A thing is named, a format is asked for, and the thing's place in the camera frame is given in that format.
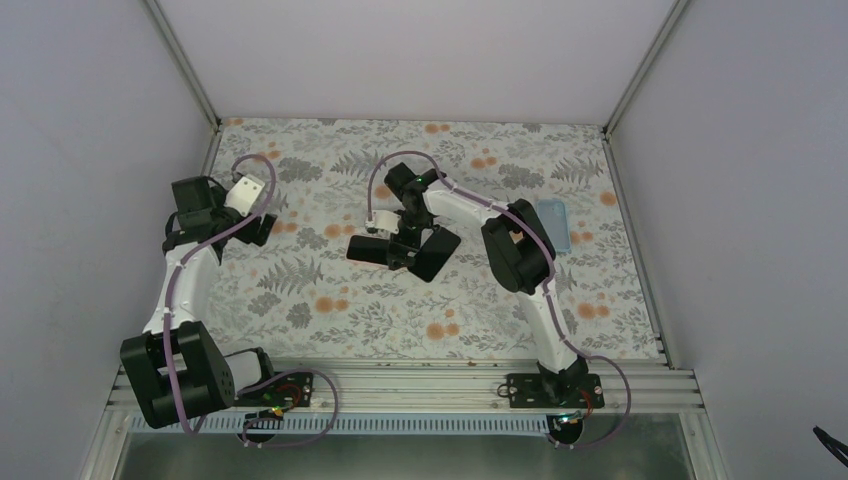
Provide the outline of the phone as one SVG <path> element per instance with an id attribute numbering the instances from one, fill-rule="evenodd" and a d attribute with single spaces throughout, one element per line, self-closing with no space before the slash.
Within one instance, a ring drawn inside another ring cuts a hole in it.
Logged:
<path id="1" fill-rule="evenodd" d="M 408 270 L 424 282 L 432 282 L 461 244 L 447 228 L 436 228 L 413 257 Z"/>
<path id="2" fill-rule="evenodd" d="M 354 235 L 349 240 L 345 258 L 356 262 L 388 266 L 389 244 L 388 239 Z"/>

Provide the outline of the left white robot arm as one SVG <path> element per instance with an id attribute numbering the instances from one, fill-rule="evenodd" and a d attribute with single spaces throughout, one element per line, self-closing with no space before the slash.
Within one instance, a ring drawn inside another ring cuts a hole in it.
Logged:
<path id="1" fill-rule="evenodd" d="M 266 184 L 246 175 L 225 187 L 196 176 L 171 188 L 176 210 L 162 244 L 166 278 L 142 333 L 120 348 L 124 372 L 153 429 L 230 408 L 239 392 L 252 404 L 266 404 L 279 382 L 262 348 L 225 355 L 203 323 L 228 241 L 263 246 L 270 236 L 275 216 L 254 211 Z"/>

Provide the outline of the light blue phone case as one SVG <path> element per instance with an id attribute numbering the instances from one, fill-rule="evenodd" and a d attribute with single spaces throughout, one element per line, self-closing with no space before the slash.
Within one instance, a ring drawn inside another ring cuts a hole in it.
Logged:
<path id="1" fill-rule="evenodd" d="M 568 254 L 572 249 L 567 207 L 559 199 L 540 199 L 536 213 L 552 246 L 558 254 Z"/>

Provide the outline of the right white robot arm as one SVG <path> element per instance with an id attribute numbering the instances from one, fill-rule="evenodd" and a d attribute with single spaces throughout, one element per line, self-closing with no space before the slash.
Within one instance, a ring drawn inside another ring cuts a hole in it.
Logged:
<path id="1" fill-rule="evenodd" d="M 555 407 L 585 399 L 591 390 L 588 365 L 565 344 L 557 318 L 555 250 L 533 206 L 522 199 L 489 199 L 450 182 L 437 169 L 417 175 L 405 164 L 392 167 L 384 183 L 402 204 L 389 229 L 388 268 L 405 268 L 430 282 L 460 243 L 436 225 L 436 218 L 478 228 L 492 276 L 516 294 L 531 327 L 544 399 Z"/>

